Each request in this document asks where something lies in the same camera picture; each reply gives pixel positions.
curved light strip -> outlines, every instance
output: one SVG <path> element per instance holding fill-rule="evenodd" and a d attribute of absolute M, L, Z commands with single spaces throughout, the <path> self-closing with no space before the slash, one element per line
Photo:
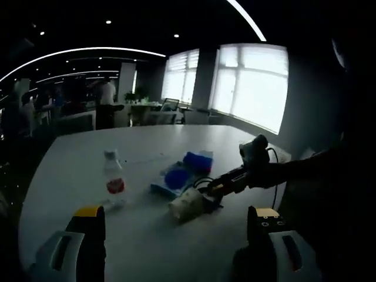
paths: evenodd
<path fill-rule="evenodd" d="M 260 38 L 261 41 L 266 41 L 263 33 L 258 28 L 256 23 L 252 20 L 251 16 L 246 12 L 246 10 L 244 10 L 243 7 L 240 6 L 238 2 L 236 2 L 236 0 L 227 0 L 227 2 L 230 3 L 232 7 L 234 7 L 238 11 L 238 13 L 248 22 L 248 24 L 251 26 L 251 28 L 253 28 L 253 30 L 257 34 L 258 38 Z"/>
<path fill-rule="evenodd" d="M 72 75 L 83 75 L 84 73 L 93 73 L 93 72 L 119 72 L 118 70 L 117 71 L 112 71 L 112 70 L 90 70 L 88 72 L 74 72 L 74 73 L 67 73 L 65 75 L 56 75 L 56 76 L 53 76 L 51 78 L 45 78 L 45 79 L 42 79 L 42 80 L 39 80 L 37 81 L 36 83 L 39 83 L 39 82 L 43 82 L 43 81 L 46 81 L 46 80 L 50 80 L 50 79 L 54 79 L 54 78 L 63 78 L 65 76 L 72 76 Z"/>
<path fill-rule="evenodd" d="M 6 79 L 12 73 L 15 73 L 19 69 L 22 69 L 24 66 L 28 66 L 31 63 L 35 63 L 39 60 L 42 60 L 42 59 L 45 59 L 45 58 L 48 58 L 48 57 L 51 57 L 51 56 L 55 56 L 55 55 L 64 54 L 64 53 L 70 53 L 70 52 L 76 52 L 76 51 L 87 51 L 87 50 L 131 51 L 131 52 L 144 53 L 144 54 L 155 55 L 155 56 L 160 56 L 160 57 L 166 57 L 166 55 L 162 55 L 162 54 L 159 54 L 159 53 L 154 53 L 154 52 L 149 52 L 149 51 L 144 51 L 144 50 L 138 50 L 138 49 L 131 49 L 131 48 L 120 48 L 120 47 L 87 47 L 87 48 L 70 49 L 70 50 L 59 51 L 59 52 L 51 53 L 51 54 L 48 54 L 48 55 L 45 55 L 45 56 L 41 56 L 39 58 L 31 60 L 30 62 L 24 63 L 23 65 L 15 68 L 11 72 L 9 72 L 7 75 L 5 75 L 2 79 L 0 79 L 0 82 L 2 82 L 4 79 Z"/>

bottle cap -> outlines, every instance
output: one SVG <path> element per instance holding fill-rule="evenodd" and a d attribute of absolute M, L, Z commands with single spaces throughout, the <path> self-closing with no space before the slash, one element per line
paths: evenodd
<path fill-rule="evenodd" d="M 105 150 L 105 158 L 108 160 L 116 160 L 117 153 L 116 150 Z"/>

ceiling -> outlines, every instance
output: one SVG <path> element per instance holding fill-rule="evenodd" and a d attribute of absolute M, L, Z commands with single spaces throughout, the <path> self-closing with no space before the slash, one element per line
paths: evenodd
<path fill-rule="evenodd" d="M 284 46 L 318 41 L 321 30 L 313 21 L 315 15 L 301 2 L 304 1 L 238 0 L 267 43 Z M 247 21 L 226 0 L 13 0 L 0 6 L 0 13 L 1 78 L 32 59 L 74 48 L 133 48 L 168 57 L 194 48 L 260 42 Z M 21 77 L 38 81 L 64 73 L 97 71 L 98 66 L 101 70 L 119 70 L 121 62 L 134 60 L 149 63 L 164 62 L 166 58 L 111 50 L 64 53 L 20 69 L 0 82 L 0 88 L 2 83 Z"/>

window blind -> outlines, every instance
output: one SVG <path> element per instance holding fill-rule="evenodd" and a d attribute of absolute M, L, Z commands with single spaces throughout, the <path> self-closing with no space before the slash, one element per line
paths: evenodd
<path fill-rule="evenodd" d="M 163 78 L 163 99 L 178 99 L 188 104 L 192 102 L 199 55 L 199 50 L 195 49 L 173 55 L 168 59 Z"/>

desk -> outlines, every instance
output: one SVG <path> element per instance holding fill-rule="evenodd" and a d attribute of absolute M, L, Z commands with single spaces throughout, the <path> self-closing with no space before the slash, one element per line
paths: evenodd
<path fill-rule="evenodd" d="M 219 281 L 234 252 L 247 245 L 247 208 L 270 207 L 274 189 L 232 193 L 223 199 L 223 209 L 178 226 L 168 212 L 170 201 L 151 194 L 149 185 L 188 150 L 214 152 L 212 177 L 228 172 L 242 164 L 239 143 L 253 137 L 223 125 L 165 125 L 57 138 L 37 168 L 23 205 L 22 265 L 35 261 L 37 249 L 55 231 L 64 230 L 77 209 L 108 198 L 103 150 L 117 148 L 132 202 L 106 215 L 106 281 Z M 274 148 L 280 160 L 290 160 Z M 275 161 L 273 152 L 270 156 Z M 283 190 L 284 184 L 279 185 L 277 207 Z"/>

